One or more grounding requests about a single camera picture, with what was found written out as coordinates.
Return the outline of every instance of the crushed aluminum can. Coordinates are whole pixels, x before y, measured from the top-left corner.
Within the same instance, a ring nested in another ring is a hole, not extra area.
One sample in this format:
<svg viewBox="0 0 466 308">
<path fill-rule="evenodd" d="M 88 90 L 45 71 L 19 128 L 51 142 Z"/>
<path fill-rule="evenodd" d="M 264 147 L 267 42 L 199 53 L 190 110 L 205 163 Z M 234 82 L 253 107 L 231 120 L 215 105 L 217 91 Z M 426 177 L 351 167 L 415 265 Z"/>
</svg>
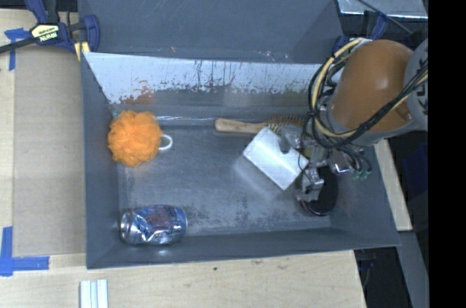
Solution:
<svg viewBox="0 0 466 308">
<path fill-rule="evenodd" d="M 171 205 L 153 205 L 123 213 L 120 236 L 131 245 L 166 245 L 179 241 L 188 221 L 182 209 Z"/>
</svg>

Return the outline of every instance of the blue clamp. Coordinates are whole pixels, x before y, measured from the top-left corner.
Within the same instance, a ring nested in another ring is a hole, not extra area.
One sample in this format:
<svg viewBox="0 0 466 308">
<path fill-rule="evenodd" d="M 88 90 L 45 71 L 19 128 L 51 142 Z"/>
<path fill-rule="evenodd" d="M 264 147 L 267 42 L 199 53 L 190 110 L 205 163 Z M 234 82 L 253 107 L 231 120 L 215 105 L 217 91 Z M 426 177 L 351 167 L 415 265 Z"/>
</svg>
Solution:
<svg viewBox="0 0 466 308">
<path fill-rule="evenodd" d="M 13 227 L 3 228 L 0 250 L 0 276 L 11 277 L 16 271 L 47 270 L 49 256 L 12 257 Z"/>
<path fill-rule="evenodd" d="M 56 12 L 56 0 L 24 0 L 26 7 L 36 17 L 37 24 L 29 31 L 27 38 L 0 47 L 0 53 L 15 50 L 29 44 L 41 46 L 52 45 L 76 53 L 76 40 L 72 38 L 73 31 L 85 29 L 87 43 L 91 51 L 96 51 L 100 42 L 98 19 L 87 15 L 83 21 L 74 25 L 60 22 Z"/>
<path fill-rule="evenodd" d="M 385 29 L 387 28 L 387 25 L 388 25 L 388 19 L 384 13 L 382 12 L 374 13 L 374 12 L 369 12 L 366 10 L 364 12 L 364 20 L 365 20 L 364 26 L 368 27 L 369 21 L 373 19 L 374 17 L 376 18 L 376 22 L 374 23 L 372 32 L 369 35 L 367 35 L 367 39 L 370 39 L 370 40 L 380 39 L 383 36 Z M 350 37 L 345 36 L 345 35 L 338 35 L 335 43 L 333 44 L 332 53 L 335 53 L 337 50 L 342 48 L 348 42 L 350 42 Z"/>
</svg>

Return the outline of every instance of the loofah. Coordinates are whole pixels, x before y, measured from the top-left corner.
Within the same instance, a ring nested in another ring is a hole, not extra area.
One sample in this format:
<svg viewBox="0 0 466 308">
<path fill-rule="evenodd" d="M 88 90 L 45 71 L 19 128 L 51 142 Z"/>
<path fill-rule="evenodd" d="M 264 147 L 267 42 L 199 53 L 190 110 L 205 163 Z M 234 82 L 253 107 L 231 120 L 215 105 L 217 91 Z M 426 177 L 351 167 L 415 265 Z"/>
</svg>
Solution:
<svg viewBox="0 0 466 308">
<path fill-rule="evenodd" d="M 153 159 L 161 144 L 163 131 L 149 111 L 122 111 L 111 121 L 108 148 L 115 162 L 138 167 Z"/>
</svg>

